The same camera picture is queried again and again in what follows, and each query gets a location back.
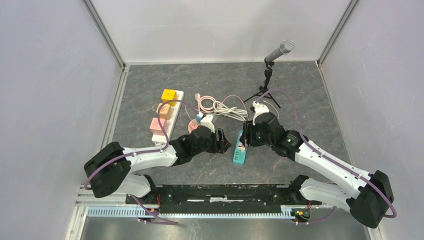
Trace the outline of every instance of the teal power strip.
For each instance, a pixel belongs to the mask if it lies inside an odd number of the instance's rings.
[[[240,137],[242,136],[243,131],[238,132],[237,141],[235,142],[235,151],[234,156],[232,157],[232,162],[237,165],[243,165],[246,159],[246,147],[242,147],[242,142],[240,142]]]

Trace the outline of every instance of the gray marble floor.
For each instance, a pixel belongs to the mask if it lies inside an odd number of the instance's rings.
[[[197,106],[195,93],[210,95],[219,101],[231,94],[246,99],[263,84],[264,70],[263,62],[131,66],[113,141],[119,141],[123,147],[153,146],[149,126],[165,88],[184,91],[184,100],[194,107]],[[269,87],[282,88],[293,97],[304,134],[324,150],[347,161],[340,131],[315,63],[277,62],[273,70]],[[281,105],[280,123],[286,129],[294,129],[291,105],[282,94],[273,95]],[[229,98],[226,104],[243,107],[235,97]],[[188,123],[189,118],[182,108],[172,139],[187,134]],[[224,129],[232,144],[225,154],[202,153],[187,164],[155,167],[141,173],[150,175],[156,184],[289,183],[299,174],[328,182],[316,171],[279,157],[267,146],[248,149],[244,165],[234,165],[234,145],[243,124],[219,116],[215,126]]]

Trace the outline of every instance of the white wall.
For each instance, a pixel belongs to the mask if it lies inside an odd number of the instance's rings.
[[[120,68],[82,1],[1,1],[0,239],[64,239]]]
[[[349,0],[93,0],[119,53],[134,62],[317,60]]]
[[[323,73],[351,160],[381,170],[396,219],[385,239],[423,239],[424,2],[360,1]]]

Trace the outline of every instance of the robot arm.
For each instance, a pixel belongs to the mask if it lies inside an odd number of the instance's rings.
[[[182,135],[178,139],[171,140],[165,149],[162,145],[122,148],[118,142],[109,143],[84,165],[87,177],[109,160],[122,155],[126,157],[109,164],[91,179],[89,183],[94,196],[103,198],[117,192],[141,198],[156,187],[150,176],[136,175],[135,172],[153,167],[185,164],[203,152],[225,153],[231,144],[225,138],[222,129],[218,128],[215,131],[212,118],[213,115],[205,116],[202,119],[205,125],[199,126],[189,135]]]
[[[367,227],[376,228],[378,226],[389,208],[383,198],[365,181],[324,159],[324,156],[330,157],[338,164],[369,180],[384,193],[389,201],[393,202],[393,192],[387,175],[378,170],[371,174],[366,170],[354,167],[322,150],[305,137],[309,145],[321,152],[321,155],[318,155],[304,142],[299,132],[286,130],[280,125],[277,117],[270,113],[265,105],[254,102],[253,110],[255,111],[253,121],[244,123],[243,135],[240,138],[246,147],[266,145],[279,156],[316,170],[335,184],[323,183],[303,176],[300,182],[297,182],[297,190],[305,199],[342,208]]]

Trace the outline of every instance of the tripod stand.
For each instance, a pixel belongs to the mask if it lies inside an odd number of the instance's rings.
[[[250,99],[252,99],[253,97],[260,97],[262,96],[265,92],[268,91],[268,84],[270,83],[271,80],[271,76],[273,75],[273,69],[272,67],[274,66],[274,62],[267,62],[265,61],[265,66],[266,66],[266,70],[265,70],[265,85],[264,86],[260,86],[259,87],[259,91],[255,94],[253,94],[251,97],[249,97],[248,99],[244,100],[243,102],[247,102]],[[271,99],[274,101],[274,103],[281,108],[281,106],[278,104],[278,102],[274,99],[274,97],[271,95],[271,93],[268,93],[266,96],[264,96],[264,98],[267,99]]]

